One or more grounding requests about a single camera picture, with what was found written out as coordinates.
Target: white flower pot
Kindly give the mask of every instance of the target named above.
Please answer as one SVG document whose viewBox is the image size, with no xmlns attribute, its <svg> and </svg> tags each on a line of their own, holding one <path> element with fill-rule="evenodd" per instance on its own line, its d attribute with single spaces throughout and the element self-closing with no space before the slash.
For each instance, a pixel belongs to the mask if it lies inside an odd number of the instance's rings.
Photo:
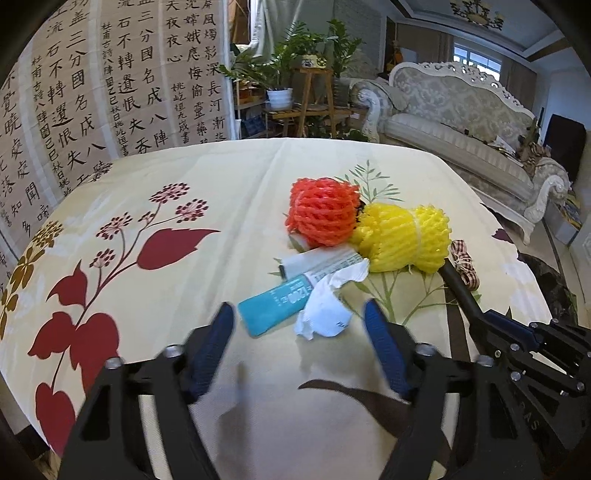
<svg viewBox="0 0 591 480">
<path fill-rule="evenodd" d="M 308 69 L 325 69 L 326 60 L 318 58 L 318 55 L 302 55 L 301 65 Z"/>
<path fill-rule="evenodd" d="M 269 107 L 272 111 L 291 110 L 293 106 L 293 89 L 286 90 L 267 90 L 269 96 Z"/>
</svg>

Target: metal screw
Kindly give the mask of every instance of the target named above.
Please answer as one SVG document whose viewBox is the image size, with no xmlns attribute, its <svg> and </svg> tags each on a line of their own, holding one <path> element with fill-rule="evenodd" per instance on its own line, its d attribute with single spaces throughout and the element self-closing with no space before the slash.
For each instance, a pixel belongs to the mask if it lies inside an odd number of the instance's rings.
<svg viewBox="0 0 591 480">
<path fill-rule="evenodd" d="M 482 365 L 483 367 L 494 367 L 495 366 L 495 361 L 490 356 L 487 356 L 487 355 L 480 355 L 476 361 L 478 362 L 479 365 Z"/>
<path fill-rule="evenodd" d="M 183 347 L 180 345 L 169 345 L 164 349 L 164 356 L 166 358 L 174 358 L 183 354 Z"/>
<path fill-rule="evenodd" d="M 108 370 L 115 370 L 116 368 L 119 368 L 121 365 L 123 365 L 123 362 L 121 361 L 121 358 L 119 358 L 118 356 L 109 358 L 105 362 L 105 368 Z"/>
<path fill-rule="evenodd" d="M 437 349 L 430 343 L 419 343 L 415 351 L 422 356 L 433 356 L 437 352 Z"/>
</svg>

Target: ornate white sofa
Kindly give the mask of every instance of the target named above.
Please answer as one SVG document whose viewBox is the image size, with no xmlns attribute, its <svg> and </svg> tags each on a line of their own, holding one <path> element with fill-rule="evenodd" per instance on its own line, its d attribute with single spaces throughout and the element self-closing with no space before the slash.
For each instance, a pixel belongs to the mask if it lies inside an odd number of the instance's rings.
<svg viewBox="0 0 591 480">
<path fill-rule="evenodd" d="M 564 201 L 570 183 L 561 165 L 543 158 L 531 179 L 520 162 L 483 143 L 498 135 L 517 149 L 518 136 L 527 135 L 534 119 L 491 75 L 455 62 L 406 62 L 392 70 L 388 86 L 359 79 L 350 84 L 351 101 L 369 107 L 363 133 L 372 142 L 442 158 L 485 205 L 519 225 L 525 244 L 548 198 Z"/>
</svg>

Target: toothpaste tube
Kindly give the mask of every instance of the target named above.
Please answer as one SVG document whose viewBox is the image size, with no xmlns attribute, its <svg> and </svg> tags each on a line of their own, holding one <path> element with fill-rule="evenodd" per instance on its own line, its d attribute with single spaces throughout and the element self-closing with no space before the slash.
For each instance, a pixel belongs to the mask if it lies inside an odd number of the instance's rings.
<svg viewBox="0 0 591 480">
<path fill-rule="evenodd" d="M 325 276 L 361 262 L 351 247 L 324 248 L 326 255 L 314 257 L 314 268 L 256 297 L 238 304 L 238 311 L 252 336 L 259 336 L 306 306 L 314 286 Z"/>
</svg>

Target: white tissue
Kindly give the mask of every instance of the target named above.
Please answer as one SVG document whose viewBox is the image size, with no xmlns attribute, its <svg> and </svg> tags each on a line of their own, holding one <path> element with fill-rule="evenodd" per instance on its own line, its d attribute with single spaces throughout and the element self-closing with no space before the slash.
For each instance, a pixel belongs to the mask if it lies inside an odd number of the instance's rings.
<svg viewBox="0 0 591 480">
<path fill-rule="evenodd" d="M 346 308 L 334 294 L 348 281 L 363 281 L 368 276 L 369 260 L 345 267 L 320 280 L 305 308 L 298 314 L 294 331 L 308 340 L 314 332 L 324 337 L 334 337 L 347 328 L 353 313 Z"/>
</svg>

